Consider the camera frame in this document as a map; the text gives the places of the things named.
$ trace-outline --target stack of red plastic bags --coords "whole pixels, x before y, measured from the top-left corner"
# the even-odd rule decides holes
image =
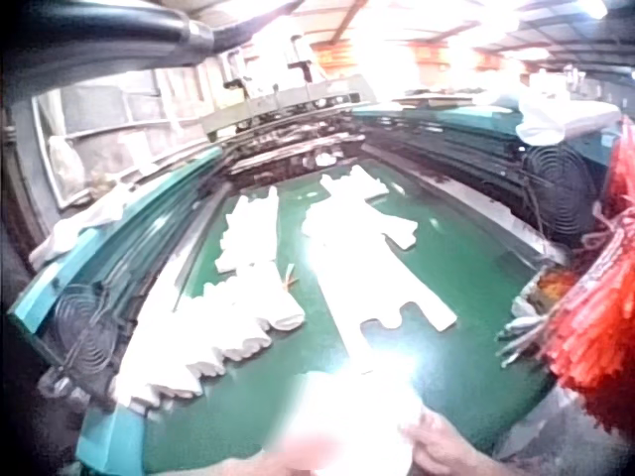
[[[546,354],[606,429],[635,438],[635,140],[625,118],[613,150],[602,251],[556,304]]]

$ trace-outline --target ceiling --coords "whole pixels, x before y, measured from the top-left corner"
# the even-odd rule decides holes
[[[595,20],[583,0],[305,0],[294,18],[312,44],[337,44],[360,35],[382,40],[451,43],[464,39],[481,51],[504,56],[527,48],[549,52],[531,62],[562,70],[572,64],[593,75],[622,76],[635,67],[635,0],[604,0]],[[281,0],[163,0],[212,25],[231,23],[231,12],[248,12]],[[231,3],[242,8],[227,8]],[[512,19],[506,33],[484,39],[492,25]]]

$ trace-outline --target human hand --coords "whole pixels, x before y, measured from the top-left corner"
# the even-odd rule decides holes
[[[325,467],[335,456],[337,443],[328,436],[313,435],[282,444],[274,454],[291,469],[314,471]]]
[[[479,453],[443,416],[425,408],[419,424],[402,428],[415,447],[413,460],[428,474],[468,476],[483,474]]]

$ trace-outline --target ceiling light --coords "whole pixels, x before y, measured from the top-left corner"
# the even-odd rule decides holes
[[[602,0],[577,0],[577,3],[579,3],[579,6],[595,20],[599,20],[606,16],[606,6]]]

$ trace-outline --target green conveyor table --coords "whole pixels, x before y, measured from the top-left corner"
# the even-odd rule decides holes
[[[389,245],[408,268],[458,317],[436,332],[413,304],[403,308],[403,324],[388,330],[379,322],[362,325],[373,349],[398,350],[416,359],[413,387],[430,408],[446,415],[478,448],[490,450],[498,437],[523,417],[553,384],[530,362],[501,369],[494,336],[510,318],[512,299],[534,272],[497,239],[437,195],[380,163],[362,163],[390,192],[372,201],[382,212],[415,220],[417,244],[409,251]],[[330,174],[347,173],[340,166]],[[277,266],[284,274],[294,263],[298,281],[292,295],[306,312],[306,322],[254,358],[227,363],[227,374],[204,382],[202,397],[167,401],[146,420],[144,468],[148,473],[206,466],[259,451],[284,411],[292,378],[308,371],[335,372],[346,364],[339,337],[312,272],[309,238],[301,232],[308,207],[327,198],[320,174],[278,184]],[[264,194],[264,190],[255,190]],[[202,294],[205,283],[224,277],[216,272],[219,239],[227,228],[228,199],[212,223],[194,262],[185,295]]]

